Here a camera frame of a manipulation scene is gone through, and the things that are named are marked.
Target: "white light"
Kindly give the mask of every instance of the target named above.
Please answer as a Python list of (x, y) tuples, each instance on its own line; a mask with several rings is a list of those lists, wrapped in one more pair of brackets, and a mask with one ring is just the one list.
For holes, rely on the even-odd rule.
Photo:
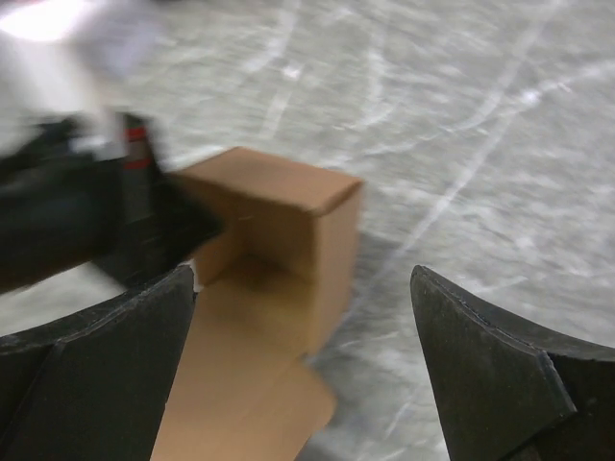
[(0, 16), (0, 30), (16, 38), (49, 42), (71, 36), (98, 2), (39, 0), (9, 8)]

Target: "open cardboard box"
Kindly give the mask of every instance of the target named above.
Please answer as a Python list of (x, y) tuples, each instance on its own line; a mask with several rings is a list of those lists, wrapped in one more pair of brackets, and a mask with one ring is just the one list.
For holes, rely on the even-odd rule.
[(351, 296), (361, 180), (235, 148), (176, 174), (226, 231), (195, 256), (203, 290), (153, 461), (290, 461), (335, 399), (304, 365)]

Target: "brown cardboard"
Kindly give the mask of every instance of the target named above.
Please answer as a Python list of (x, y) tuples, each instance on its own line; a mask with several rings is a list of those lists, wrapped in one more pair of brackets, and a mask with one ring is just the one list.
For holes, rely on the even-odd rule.
[(351, 294), (361, 180), (235, 148), (177, 174), (226, 221), (195, 256), (204, 285), (153, 461), (290, 461), (334, 397), (302, 362)]

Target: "red stripe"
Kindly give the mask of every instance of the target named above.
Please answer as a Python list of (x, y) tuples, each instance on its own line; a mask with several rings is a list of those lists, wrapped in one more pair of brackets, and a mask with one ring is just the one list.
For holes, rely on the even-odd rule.
[(143, 160), (129, 161), (124, 165), (127, 170), (139, 170), (141, 168), (147, 168), (152, 160), (150, 158), (144, 158)]
[(129, 142), (140, 141), (145, 139), (146, 136), (147, 132), (145, 131), (145, 127), (129, 128), (126, 130), (126, 137)]

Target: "box flap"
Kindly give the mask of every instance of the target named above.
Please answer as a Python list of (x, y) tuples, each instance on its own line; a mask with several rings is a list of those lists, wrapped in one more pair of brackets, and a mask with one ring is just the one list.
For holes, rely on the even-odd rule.
[(298, 207), (314, 215), (327, 213), (362, 183), (361, 179), (343, 173), (243, 147), (177, 174), (263, 201)]
[(152, 461), (288, 461), (332, 417), (315, 372), (199, 297)]

